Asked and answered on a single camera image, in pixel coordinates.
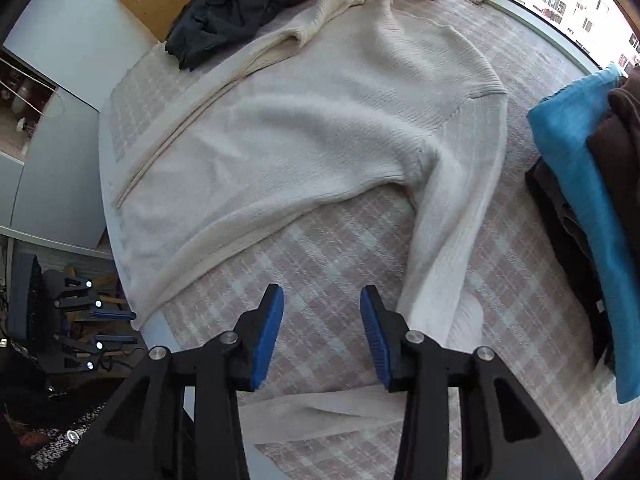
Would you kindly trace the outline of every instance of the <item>mattress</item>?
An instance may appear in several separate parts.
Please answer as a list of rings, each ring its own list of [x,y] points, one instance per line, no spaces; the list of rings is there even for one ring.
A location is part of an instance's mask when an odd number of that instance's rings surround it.
[[[484,344],[494,348],[532,395],[584,477],[595,478],[640,415],[640,401],[599,389],[585,313],[555,261],[524,184],[538,157],[526,112],[583,74],[542,38],[497,9],[469,0],[394,0],[398,10],[452,25],[489,60],[510,92],[506,161],[476,240],[464,293],[484,309]],[[261,30],[283,25],[288,9]],[[100,115],[100,172],[114,164],[153,117],[236,49],[193,72],[155,46],[114,89]],[[118,223],[103,187],[118,265]],[[322,206],[204,274],[160,314],[183,349],[194,348],[255,308],[268,283],[286,292],[270,372],[241,403],[376,383],[358,310],[362,286],[377,285],[385,304],[399,297],[415,211],[404,190],[382,186]],[[127,277],[121,276],[125,291]],[[460,475],[460,428],[451,393],[450,478]],[[391,478],[401,424],[258,448],[292,479]]]

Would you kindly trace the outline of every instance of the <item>building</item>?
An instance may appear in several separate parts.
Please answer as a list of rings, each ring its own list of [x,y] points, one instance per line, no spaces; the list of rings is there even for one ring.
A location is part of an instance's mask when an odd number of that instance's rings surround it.
[[[640,62],[640,44],[613,0],[515,0],[533,10],[600,66],[617,63],[628,72]]]

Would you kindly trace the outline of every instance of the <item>blue garment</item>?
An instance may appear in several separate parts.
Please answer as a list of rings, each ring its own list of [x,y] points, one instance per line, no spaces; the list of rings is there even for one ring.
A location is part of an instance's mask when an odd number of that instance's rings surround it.
[[[542,99],[527,119],[536,146],[587,235],[611,323],[618,402],[640,395],[640,283],[618,215],[587,149],[586,138],[609,109],[612,63]]]

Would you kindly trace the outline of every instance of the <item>gray cabinet panel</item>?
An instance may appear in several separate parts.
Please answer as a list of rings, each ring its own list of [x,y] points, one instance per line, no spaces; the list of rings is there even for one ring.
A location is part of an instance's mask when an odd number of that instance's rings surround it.
[[[11,225],[11,211],[21,174],[22,164],[0,153],[0,225]]]
[[[11,227],[94,248],[105,229],[98,170],[98,112],[58,89],[27,152]]]

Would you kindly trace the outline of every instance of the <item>metal screw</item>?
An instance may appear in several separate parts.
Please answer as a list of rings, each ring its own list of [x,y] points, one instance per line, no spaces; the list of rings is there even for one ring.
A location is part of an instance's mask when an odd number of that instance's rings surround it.
[[[424,341],[424,334],[422,332],[420,332],[419,330],[409,330],[409,332],[404,334],[404,338],[409,343],[420,344],[421,342]]]
[[[479,346],[476,349],[476,354],[482,359],[482,361],[491,361],[495,357],[495,352],[488,346]]]
[[[159,361],[163,359],[166,355],[166,348],[164,346],[154,346],[151,350],[149,350],[149,357],[153,359],[153,361]]]
[[[72,444],[77,444],[80,442],[80,435],[78,435],[74,430],[69,430],[66,432],[66,439]]]
[[[220,342],[224,345],[232,345],[236,341],[238,341],[238,334],[233,330],[227,330],[220,334]]]

